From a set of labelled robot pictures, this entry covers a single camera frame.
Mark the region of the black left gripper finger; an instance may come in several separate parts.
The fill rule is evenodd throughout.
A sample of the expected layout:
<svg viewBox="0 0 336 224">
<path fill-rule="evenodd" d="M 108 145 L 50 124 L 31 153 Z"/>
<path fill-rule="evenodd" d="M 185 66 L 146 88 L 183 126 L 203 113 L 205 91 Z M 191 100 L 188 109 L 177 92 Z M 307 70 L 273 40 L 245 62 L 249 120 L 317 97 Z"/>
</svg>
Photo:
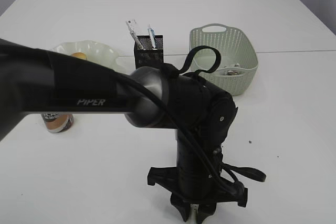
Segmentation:
<svg viewBox="0 0 336 224">
<path fill-rule="evenodd" d="M 196 223 L 203 223 L 206 218 L 215 213 L 217 208 L 217 202 L 213 200 L 202 200 L 197 204 Z"/>
<path fill-rule="evenodd" d="M 192 204 L 185 201 L 178 195 L 171 195 L 170 202 L 173 207 L 177 209 L 180 213 L 184 222 L 187 222 L 190 218 L 191 211 L 192 211 Z"/>
</svg>

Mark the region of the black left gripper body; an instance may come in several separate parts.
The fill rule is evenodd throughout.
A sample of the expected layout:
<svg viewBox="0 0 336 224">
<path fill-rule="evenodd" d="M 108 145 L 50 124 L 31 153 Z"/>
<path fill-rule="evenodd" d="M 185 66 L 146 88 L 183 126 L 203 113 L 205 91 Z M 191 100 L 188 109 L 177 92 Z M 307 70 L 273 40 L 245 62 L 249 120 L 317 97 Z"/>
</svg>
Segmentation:
<svg viewBox="0 0 336 224">
<path fill-rule="evenodd" d="M 247 188 L 241 196 L 233 196 L 220 189 L 192 153 L 177 153 L 175 167 L 150 168 L 147 180 L 148 185 L 159 184 L 190 204 L 237 202 L 240 207 L 247 205 Z"/>
</svg>

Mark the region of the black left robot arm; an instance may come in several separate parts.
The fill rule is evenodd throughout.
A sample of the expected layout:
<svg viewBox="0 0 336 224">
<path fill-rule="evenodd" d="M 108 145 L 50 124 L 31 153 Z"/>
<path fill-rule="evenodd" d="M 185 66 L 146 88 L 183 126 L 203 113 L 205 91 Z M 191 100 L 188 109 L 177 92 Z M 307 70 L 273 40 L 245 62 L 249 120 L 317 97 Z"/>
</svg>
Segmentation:
<svg viewBox="0 0 336 224">
<path fill-rule="evenodd" d="M 171 204 L 187 220 L 198 205 L 196 221 L 213 215 L 219 202 L 247 204 L 247 188 L 221 171 L 221 145 L 237 114 L 232 96 L 189 72 L 190 51 L 182 69 L 169 63 L 144 66 L 130 75 L 57 52 L 1 40 L 1 137 L 26 115 L 37 113 L 123 113 L 136 127 L 175 129 L 174 167 L 152 167 L 148 184 L 171 193 Z"/>
</svg>

